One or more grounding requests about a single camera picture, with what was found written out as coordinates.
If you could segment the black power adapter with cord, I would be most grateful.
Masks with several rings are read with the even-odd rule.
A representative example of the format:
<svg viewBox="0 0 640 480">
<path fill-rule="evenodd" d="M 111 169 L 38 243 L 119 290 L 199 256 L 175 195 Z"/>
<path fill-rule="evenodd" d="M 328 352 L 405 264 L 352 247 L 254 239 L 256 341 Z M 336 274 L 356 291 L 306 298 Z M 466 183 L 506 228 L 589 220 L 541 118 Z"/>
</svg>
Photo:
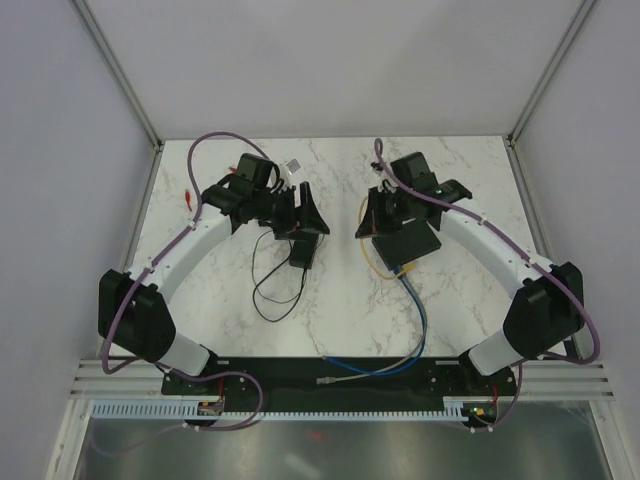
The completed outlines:
<svg viewBox="0 0 640 480">
<path fill-rule="evenodd" d="M 319 247 L 322 245 L 326 235 L 325 234 L 307 234 L 302 240 L 287 240 L 287 244 L 289 246 L 289 252 L 287 256 L 280 261 L 276 266 L 274 266 L 263 278 L 258 280 L 256 278 L 255 268 L 256 268 L 256 257 L 258 254 L 258 247 L 261 243 L 261 240 L 269 234 L 272 234 L 272 230 L 268 230 L 262 233 L 255 241 L 254 247 L 251 254 L 251 280 L 253 283 L 253 290 L 251 293 L 251 301 L 253 307 L 258 314 L 258 316 L 271 324 L 276 324 L 283 321 L 286 317 L 288 317 L 294 309 L 298 306 L 302 295 L 305 291 L 305 287 L 307 284 L 308 274 L 313 266 L 313 262 L 315 260 L 316 252 Z M 263 294 L 261 291 L 261 286 L 269 280 L 275 273 L 277 273 L 283 266 L 288 265 L 292 268 L 297 268 L 302 271 L 300 276 L 299 288 L 298 291 L 287 300 L 276 300 L 272 297 L 268 297 Z M 286 305 L 288 309 L 281 315 L 271 318 L 267 316 L 259 307 L 257 298 L 260 297 L 262 300 L 267 301 L 268 303 L 272 303 L 275 305 Z"/>
</svg>

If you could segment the black network switch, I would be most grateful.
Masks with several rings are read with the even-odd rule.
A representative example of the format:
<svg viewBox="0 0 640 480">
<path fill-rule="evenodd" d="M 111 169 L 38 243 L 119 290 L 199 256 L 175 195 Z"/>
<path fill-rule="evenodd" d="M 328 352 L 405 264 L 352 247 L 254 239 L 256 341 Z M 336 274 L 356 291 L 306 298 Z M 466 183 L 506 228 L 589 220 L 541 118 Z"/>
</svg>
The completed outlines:
<svg viewBox="0 0 640 480">
<path fill-rule="evenodd" d="M 393 234 L 374 237 L 372 244 L 388 270 L 398 270 L 442 246 L 430 225 L 419 220 L 405 223 Z"/>
</svg>

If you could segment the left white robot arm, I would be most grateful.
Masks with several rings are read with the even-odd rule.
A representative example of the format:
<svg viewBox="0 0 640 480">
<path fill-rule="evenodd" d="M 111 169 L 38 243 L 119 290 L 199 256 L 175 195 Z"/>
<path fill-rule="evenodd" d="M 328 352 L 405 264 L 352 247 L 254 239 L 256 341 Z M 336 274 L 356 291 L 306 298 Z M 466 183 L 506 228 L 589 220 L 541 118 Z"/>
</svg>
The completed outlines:
<svg viewBox="0 0 640 480">
<path fill-rule="evenodd" d="M 207 188 L 193 219 L 159 253 L 126 272 L 107 271 L 99 282 L 98 331 L 104 339 L 102 367 L 118 346 L 134 358 L 184 374 L 197 394 L 213 391 L 219 371 L 209 361 L 211 352 L 180 334 L 168 303 L 194 268 L 241 226 L 256 220 L 272 229 L 277 239 L 301 240 L 327 235 L 308 183 L 299 187 L 270 186 L 269 177 L 254 178 L 235 172 Z"/>
</svg>

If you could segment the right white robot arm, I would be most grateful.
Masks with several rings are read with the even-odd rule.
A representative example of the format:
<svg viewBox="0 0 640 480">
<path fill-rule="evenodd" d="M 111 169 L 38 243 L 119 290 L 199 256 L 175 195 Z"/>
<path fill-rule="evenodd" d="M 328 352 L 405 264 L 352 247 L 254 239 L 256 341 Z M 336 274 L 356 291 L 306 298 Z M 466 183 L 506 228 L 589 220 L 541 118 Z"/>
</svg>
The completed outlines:
<svg viewBox="0 0 640 480">
<path fill-rule="evenodd" d="M 583 279 L 575 265 L 557 265 L 519 245 L 462 183 L 438 181 L 420 152 L 372 167 L 386 176 L 367 193 L 356 238 L 389 239 L 426 222 L 470 253 L 511 300 L 501 328 L 462 354 L 465 363 L 456 372 L 462 390 L 482 393 L 497 371 L 551 352 L 585 326 Z"/>
</svg>

